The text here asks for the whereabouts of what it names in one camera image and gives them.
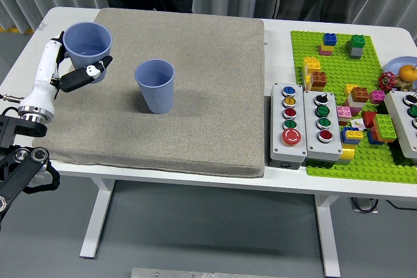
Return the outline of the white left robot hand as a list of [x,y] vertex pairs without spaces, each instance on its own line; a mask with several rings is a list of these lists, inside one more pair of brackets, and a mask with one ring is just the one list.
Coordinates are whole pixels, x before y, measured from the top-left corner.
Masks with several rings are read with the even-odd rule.
[[105,76],[112,61],[110,32],[99,24],[79,23],[44,48],[35,74],[33,89],[18,108],[21,119],[49,122],[54,114],[55,92],[71,92]]

